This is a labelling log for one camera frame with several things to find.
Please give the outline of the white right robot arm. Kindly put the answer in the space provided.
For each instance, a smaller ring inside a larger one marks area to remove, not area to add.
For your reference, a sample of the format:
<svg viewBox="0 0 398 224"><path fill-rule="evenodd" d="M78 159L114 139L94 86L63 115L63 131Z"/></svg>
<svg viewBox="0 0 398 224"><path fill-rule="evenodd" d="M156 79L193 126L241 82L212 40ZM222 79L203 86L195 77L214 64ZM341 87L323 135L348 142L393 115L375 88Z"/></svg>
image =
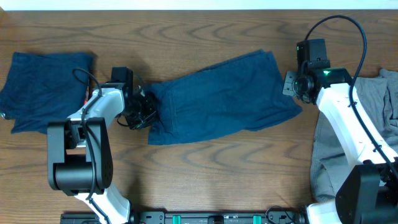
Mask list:
<svg viewBox="0 0 398 224"><path fill-rule="evenodd" d="M336 197L306 206L298 223L397 223L397 153L365 112L347 70L288 71L283 94L317 105L351 168Z"/></svg>

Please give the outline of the dark blue denim shorts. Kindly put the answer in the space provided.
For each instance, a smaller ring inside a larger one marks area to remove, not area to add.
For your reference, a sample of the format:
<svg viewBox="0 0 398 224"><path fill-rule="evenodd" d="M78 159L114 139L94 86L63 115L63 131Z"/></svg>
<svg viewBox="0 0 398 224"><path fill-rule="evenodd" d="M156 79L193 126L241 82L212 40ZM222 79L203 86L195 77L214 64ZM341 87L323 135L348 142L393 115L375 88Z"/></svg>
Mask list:
<svg viewBox="0 0 398 224"><path fill-rule="evenodd" d="M273 53L257 50L176 80L147 85L158 112L148 143L207 141L283 123L302 112L283 95L283 84Z"/></svg>

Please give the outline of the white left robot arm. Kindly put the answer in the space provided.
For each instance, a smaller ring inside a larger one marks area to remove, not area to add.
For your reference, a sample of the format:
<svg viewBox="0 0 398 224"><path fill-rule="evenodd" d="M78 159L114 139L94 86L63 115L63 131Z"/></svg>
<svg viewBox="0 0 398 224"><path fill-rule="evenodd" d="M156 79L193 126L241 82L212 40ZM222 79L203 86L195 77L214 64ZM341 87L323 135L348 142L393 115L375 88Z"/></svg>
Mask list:
<svg viewBox="0 0 398 224"><path fill-rule="evenodd" d="M47 174L52 189L81 200L94 217L88 222L139 223L129 199L113 183L108 129L123 117L126 126L142 129L156 117L153 97L141 86L105 83L68 118L47 128Z"/></svg>

